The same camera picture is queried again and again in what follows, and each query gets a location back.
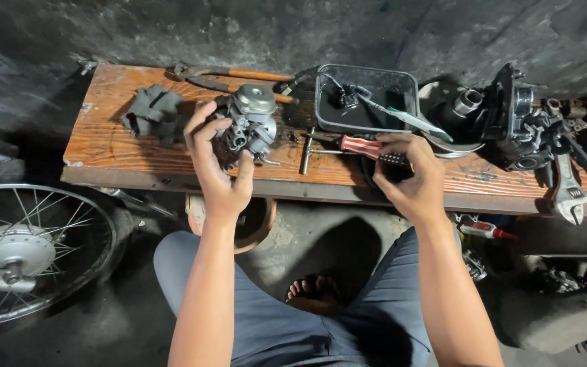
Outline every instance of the clay pot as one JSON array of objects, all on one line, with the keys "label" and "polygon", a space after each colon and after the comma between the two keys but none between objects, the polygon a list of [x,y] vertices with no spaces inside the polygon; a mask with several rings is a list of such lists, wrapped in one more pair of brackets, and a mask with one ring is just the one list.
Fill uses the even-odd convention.
[{"label": "clay pot", "polygon": [[[187,193],[184,211],[187,213],[189,227],[198,236],[203,232],[206,219],[206,202],[202,195]],[[276,201],[272,198],[254,197],[241,212],[235,230],[234,254],[254,249],[269,235],[275,221]]]}]

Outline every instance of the wooden workbench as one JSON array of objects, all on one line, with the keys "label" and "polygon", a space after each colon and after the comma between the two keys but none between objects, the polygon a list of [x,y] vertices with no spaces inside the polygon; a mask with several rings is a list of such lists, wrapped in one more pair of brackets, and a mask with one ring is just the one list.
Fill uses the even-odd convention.
[{"label": "wooden workbench", "polygon": [[[226,83],[256,82],[218,77]],[[184,96],[183,114],[194,101],[213,99],[219,93],[178,82],[164,69],[100,64],[94,73],[65,151],[62,180],[71,184],[110,188],[197,191],[198,182],[184,144],[161,148],[153,137],[130,136],[119,117],[130,107],[135,90],[159,83]],[[314,123],[313,102],[303,98],[298,106],[284,106],[276,113],[278,135],[268,158],[280,166],[255,170],[254,194],[331,203],[387,205],[367,187],[350,157],[314,154],[306,175],[299,174],[301,136]],[[300,138],[294,141],[291,133]],[[448,210],[483,213],[546,213],[547,189],[532,171],[504,172],[477,154],[445,161],[445,205]],[[582,187],[587,176],[579,169]]]}]

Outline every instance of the adjustable wrench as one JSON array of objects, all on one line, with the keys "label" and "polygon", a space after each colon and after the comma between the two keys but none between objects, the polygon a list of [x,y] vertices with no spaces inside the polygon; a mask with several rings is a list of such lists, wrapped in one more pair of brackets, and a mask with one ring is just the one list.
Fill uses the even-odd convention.
[{"label": "adjustable wrench", "polygon": [[569,154],[556,154],[558,184],[552,194],[552,215],[580,225],[583,221],[583,204],[587,203],[587,191],[576,182]]}]

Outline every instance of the grey pants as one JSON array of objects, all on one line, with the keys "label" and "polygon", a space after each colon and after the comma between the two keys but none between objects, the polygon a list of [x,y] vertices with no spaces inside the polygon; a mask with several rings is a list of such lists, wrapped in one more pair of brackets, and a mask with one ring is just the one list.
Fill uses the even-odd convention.
[{"label": "grey pants", "polygon": [[[175,232],[162,239],[155,250],[155,272],[176,314],[199,241],[194,234]],[[335,317],[314,315],[276,300],[235,264],[233,366],[298,366],[331,361],[424,366],[429,354],[420,308],[414,228],[393,243],[354,302]]]}]

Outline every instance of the hand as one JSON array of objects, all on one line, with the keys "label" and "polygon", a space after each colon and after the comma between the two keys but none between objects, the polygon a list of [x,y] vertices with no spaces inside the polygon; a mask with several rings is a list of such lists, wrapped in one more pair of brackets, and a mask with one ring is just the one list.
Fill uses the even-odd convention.
[{"label": "hand", "polygon": [[412,164],[413,177],[397,184],[382,173],[384,163],[375,165],[373,181],[395,208],[416,226],[445,217],[445,166],[434,156],[427,140],[406,133],[380,134],[377,140],[389,143],[379,150],[380,154],[404,153]]},{"label": "hand", "polygon": [[184,141],[206,200],[206,216],[235,221],[249,204],[255,165],[250,153],[244,150],[239,158],[239,174],[234,181],[221,171],[210,140],[217,131],[229,128],[232,120],[223,118],[206,123],[206,118],[215,110],[215,102],[197,102],[194,115],[184,129]]}]

